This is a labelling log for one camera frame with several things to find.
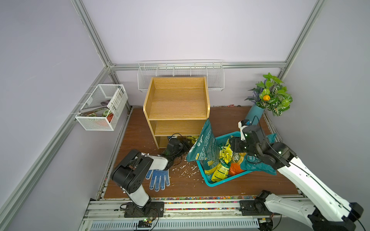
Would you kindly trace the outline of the yellow green packet shelf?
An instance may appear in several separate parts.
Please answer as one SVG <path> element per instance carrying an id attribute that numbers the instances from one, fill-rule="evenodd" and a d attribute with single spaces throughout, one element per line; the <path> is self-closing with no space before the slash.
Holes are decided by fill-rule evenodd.
<path id="1" fill-rule="evenodd" d="M 226 164 L 229 164 L 233 157 L 233 151 L 231 145 L 227 142 L 224 146 L 221 147 L 219 152 L 219 159 L 224 161 Z"/>

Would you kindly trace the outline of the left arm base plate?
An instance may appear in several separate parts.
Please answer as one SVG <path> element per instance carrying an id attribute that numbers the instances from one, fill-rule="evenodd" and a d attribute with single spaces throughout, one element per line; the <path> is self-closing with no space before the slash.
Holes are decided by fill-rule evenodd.
<path id="1" fill-rule="evenodd" d="M 124 209 L 125 218 L 161 218 L 163 214 L 163 202 L 149 202 L 143 207 L 139 207 L 134 202 L 130 202 Z"/>

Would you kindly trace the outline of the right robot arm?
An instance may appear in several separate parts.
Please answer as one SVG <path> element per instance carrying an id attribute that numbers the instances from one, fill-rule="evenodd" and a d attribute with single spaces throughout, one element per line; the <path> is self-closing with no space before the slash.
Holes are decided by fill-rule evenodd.
<path id="1" fill-rule="evenodd" d="M 363 207 L 348 202 L 318 179 L 286 144 L 271 144 L 257 125 L 249 120 L 238 123 L 240 137 L 231 141 L 231 149 L 258 158 L 294 183 L 310 203 L 299 203 L 263 190 L 252 202 L 242 202 L 241 212 L 250 216 L 278 213 L 299 221 L 314 231 L 354 231 Z"/>

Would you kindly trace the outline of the yellow packet bottom shelf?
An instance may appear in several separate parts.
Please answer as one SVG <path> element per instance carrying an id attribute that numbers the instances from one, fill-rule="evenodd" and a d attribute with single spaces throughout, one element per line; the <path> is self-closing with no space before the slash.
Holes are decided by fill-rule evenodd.
<path id="1" fill-rule="evenodd" d="M 187 139 L 189 140 L 189 142 L 194 145 L 196 143 L 196 141 L 198 140 L 199 136 L 187 136 Z"/>

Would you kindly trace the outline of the yellow flower packet shelf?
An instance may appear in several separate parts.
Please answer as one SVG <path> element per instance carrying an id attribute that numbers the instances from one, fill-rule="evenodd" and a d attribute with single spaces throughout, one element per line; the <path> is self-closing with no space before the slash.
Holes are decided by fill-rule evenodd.
<path id="1" fill-rule="evenodd" d="M 225 162 L 220 162 L 215 172 L 211 177 L 212 182 L 220 182 L 225 180 L 229 175 L 230 165 Z"/>

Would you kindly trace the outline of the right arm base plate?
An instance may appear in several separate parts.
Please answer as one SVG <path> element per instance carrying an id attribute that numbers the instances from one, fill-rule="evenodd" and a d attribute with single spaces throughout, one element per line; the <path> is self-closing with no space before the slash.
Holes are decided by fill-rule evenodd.
<path id="1" fill-rule="evenodd" d="M 271 216 L 265 203 L 258 200 L 241 200 L 240 209 L 242 216 Z"/>

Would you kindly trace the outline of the dark green yellow fertilizer bag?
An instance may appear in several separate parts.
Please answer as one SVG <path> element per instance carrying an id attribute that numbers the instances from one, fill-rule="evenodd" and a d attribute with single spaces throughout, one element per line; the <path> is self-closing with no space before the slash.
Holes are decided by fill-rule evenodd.
<path id="1" fill-rule="evenodd" d="M 199 161 L 205 174 L 212 175 L 220 164 L 220 151 L 213 134 L 210 120 L 207 119 L 198 139 L 186 156 L 187 162 Z"/>

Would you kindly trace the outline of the teal orange soil bag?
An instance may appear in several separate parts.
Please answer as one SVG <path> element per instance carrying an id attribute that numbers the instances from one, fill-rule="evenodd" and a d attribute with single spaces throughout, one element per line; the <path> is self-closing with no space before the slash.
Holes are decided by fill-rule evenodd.
<path id="1" fill-rule="evenodd" d="M 264 164 L 257 157 L 250 156 L 247 153 L 233 153 L 233 157 L 229 165 L 229 176 L 236 176 L 246 171 L 262 171 L 270 175 L 277 174 L 276 170 L 271 166 Z"/>

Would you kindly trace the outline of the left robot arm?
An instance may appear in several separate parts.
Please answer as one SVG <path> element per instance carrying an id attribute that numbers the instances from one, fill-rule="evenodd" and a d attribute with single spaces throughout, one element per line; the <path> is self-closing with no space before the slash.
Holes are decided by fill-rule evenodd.
<path id="1" fill-rule="evenodd" d="M 159 155 L 131 150 L 112 171 L 111 179 L 128 195 L 135 208 L 145 209 L 150 205 L 151 198 L 142 186 L 144 180 L 150 179 L 149 187 L 156 192 L 170 186 L 169 169 L 192 147 L 190 139 L 177 135 L 169 138 L 166 149 Z"/>

